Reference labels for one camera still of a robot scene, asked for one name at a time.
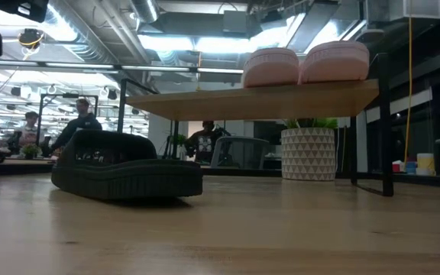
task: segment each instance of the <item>white geometric planter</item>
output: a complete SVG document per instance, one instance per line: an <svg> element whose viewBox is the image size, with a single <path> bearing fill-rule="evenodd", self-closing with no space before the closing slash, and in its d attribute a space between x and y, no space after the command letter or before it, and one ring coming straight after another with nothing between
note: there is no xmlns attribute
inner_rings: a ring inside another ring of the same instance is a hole
<svg viewBox="0 0 440 275"><path fill-rule="evenodd" d="M335 178L334 130L295 128L281 132L283 178L332 181Z"/></svg>

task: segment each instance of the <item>potted plant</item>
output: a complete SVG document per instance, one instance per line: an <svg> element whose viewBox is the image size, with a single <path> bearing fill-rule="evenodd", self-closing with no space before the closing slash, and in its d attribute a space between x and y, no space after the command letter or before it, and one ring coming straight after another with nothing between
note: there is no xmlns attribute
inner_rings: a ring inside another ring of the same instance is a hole
<svg viewBox="0 0 440 275"><path fill-rule="evenodd" d="M281 132L282 172L288 180L330 181L335 178L335 118L285 121Z"/></svg>
<svg viewBox="0 0 440 275"><path fill-rule="evenodd" d="M35 156L41 153L36 144L26 144L21 148L21 152L26 160L33 160Z"/></svg>
<svg viewBox="0 0 440 275"><path fill-rule="evenodd" d="M171 147L174 145L174 139L173 138L174 138L173 135L170 135L168 137ZM180 160L183 159L183 156L184 156L184 153L185 153L183 145L186 142L186 139L187 138L186 138L186 136L184 134L178 134L177 135L177 139L176 139L176 142L177 142L177 153L178 153L178 158Z"/></svg>

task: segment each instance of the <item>yellow cable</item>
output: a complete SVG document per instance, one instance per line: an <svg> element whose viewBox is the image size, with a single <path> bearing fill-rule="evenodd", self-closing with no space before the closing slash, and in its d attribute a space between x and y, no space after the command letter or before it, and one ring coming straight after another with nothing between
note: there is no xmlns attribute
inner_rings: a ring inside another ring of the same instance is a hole
<svg viewBox="0 0 440 275"><path fill-rule="evenodd" d="M344 126L344 141L342 143L342 161L341 161L341 172L344 170L344 158L345 158L345 130L347 126Z"/></svg>
<svg viewBox="0 0 440 275"><path fill-rule="evenodd" d="M406 136L405 136L405 155L404 165L406 167L407 154L409 152L409 136L410 136L410 109L412 108L412 90L413 90L413 67L412 67L412 44L413 44L413 30L412 30L412 0L409 1L409 109L406 113Z"/></svg>
<svg viewBox="0 0 440 275"><path fill-rule="evenodd" d="M24 55L23 61L25 61L31 55L31 51L35 48L35 44L31 47L31 49Z"/></svg>

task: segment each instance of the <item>table surface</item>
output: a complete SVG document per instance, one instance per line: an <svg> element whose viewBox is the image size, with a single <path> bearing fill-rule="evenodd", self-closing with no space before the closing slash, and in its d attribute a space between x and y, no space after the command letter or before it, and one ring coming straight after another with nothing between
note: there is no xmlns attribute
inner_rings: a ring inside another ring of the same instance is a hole
<svg viewBox="0 0 440 275"><path fill-rule="evenodd" d="M310 83L127 97L127 104L177 121L334 118L359 114L377 80Z"/></svg>
<svg viewBox="0 0 440 275"><path fill-rule="evenodd" d="M440 188L395 190L206 176L202 196L111 203L0 177L0 274L440 275Z"/></svg>

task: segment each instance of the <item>metal beam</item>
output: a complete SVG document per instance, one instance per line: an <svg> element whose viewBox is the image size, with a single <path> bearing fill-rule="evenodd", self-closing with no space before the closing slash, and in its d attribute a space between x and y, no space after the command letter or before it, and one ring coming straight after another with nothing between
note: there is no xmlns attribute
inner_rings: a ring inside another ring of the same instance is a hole
<svg viewBox="0 0 440 275"><path fill-rule="evenodd" d="M167 73L224 73L241 75L243 70L205 68L189 66L150 66L143 64L90 64L90 63L64 63L64 62L39 62L0 60L0 70L33 70L42 72L64 73L104 73L113 74L120 71L145 71Z"/></svg>

